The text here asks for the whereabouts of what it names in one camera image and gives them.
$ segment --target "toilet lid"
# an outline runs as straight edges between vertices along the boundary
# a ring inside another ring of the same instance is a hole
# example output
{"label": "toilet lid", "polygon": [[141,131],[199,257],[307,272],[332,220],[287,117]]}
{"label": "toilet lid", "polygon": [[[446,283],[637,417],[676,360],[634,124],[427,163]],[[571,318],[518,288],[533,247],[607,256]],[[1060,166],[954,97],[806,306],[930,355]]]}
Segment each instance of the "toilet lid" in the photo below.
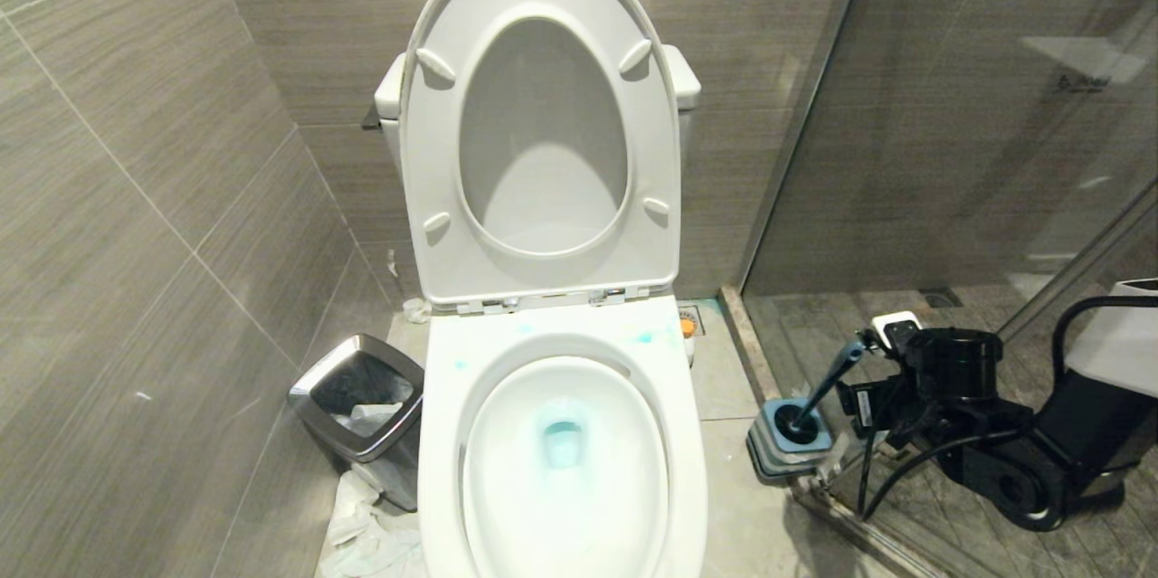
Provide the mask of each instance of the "toilet lid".
{"label": "toilet lid", "polygon": [[500,381],[471,426],[462,483],[483,578],[655,572],[664,446],[640,393],[601,363],[555,357]]}
{"label": "toilet lid", "polygon": [[675,278],[677,112],[637,0],[428,0],[401,101],[411,234],[432,302]]}

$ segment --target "white toilet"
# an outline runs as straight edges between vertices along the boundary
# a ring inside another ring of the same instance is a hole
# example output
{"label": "white toilet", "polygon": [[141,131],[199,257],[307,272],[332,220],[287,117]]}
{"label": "white toilet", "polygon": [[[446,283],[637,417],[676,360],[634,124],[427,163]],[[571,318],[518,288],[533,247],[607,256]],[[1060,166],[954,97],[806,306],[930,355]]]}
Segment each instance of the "white toilet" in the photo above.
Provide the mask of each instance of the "white toilet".
{"label": "white toilet", "polygon": [[637,0],[428,0],[382,81],[435,309],[431,578],[699,576],[708,490],[670,295],[698,95]]}

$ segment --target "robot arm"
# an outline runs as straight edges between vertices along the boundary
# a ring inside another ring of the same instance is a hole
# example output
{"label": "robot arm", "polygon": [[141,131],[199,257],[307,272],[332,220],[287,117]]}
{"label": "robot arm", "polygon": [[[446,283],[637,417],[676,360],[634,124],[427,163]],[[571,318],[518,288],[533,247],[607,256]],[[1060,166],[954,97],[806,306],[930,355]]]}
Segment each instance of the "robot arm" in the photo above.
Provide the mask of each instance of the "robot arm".
{"label": "robot arm", "polygon": [[[897,468],[864,505],[871,454],[862,468],[858,511],[868,519],[908,471],[933,460],[952,481],[988,498],[1023,528],[1053,531],[1067,519],[1121,505],[1123,480],[1158,436],[1158,281],[1123,283],[1150,295],[1113,295],[1071,307],[1055,330],[1054,390],[1042,409],[997,394],[1002,341],[965,329],[923,329],[907,312],[873,319],[859,332],[901,372],[884,381],[837,383],[843,410],[865,438],[878,431],[922,452]],[[1099,308],[1062,357],[1073,316]]]}

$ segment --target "trash can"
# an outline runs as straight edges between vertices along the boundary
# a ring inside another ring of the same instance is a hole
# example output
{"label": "trash can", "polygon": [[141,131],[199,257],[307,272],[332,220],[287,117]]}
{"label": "trash can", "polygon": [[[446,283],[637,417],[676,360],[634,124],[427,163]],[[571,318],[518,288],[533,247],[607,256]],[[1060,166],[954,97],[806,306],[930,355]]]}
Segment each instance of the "trash can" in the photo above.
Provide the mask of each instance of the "trash can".
{"label": "trash can", "polygon": [[417,512],[423,374],[409,356],[359,334],[306,371],[286,400],[382,497]]}

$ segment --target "toilet bowl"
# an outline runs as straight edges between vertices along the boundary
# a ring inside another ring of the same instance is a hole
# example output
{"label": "toilet bowl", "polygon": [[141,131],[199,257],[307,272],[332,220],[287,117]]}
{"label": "toilet bowl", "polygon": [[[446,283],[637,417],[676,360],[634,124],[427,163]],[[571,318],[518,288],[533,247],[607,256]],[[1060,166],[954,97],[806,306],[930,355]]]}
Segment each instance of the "toilet bowl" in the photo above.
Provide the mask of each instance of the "toilet bowl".
{"label": "toilet bowl", "polygon": [[434,307],[431,578],[699,575],[670,295],[698,93],[637,0],[428,0],[375,93]]}

